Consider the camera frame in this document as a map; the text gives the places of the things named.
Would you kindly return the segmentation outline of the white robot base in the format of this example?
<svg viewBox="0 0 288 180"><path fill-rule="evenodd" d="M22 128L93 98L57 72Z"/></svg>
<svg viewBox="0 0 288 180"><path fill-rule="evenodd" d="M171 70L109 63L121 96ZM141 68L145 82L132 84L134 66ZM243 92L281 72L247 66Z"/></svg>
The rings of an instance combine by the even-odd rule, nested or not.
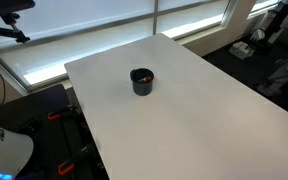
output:
<svg viewBox="0 0 288 180"><path fill-rule="evenodd" d="M15 180L33 153L33 140L0 127L0 180Z"/></svg>

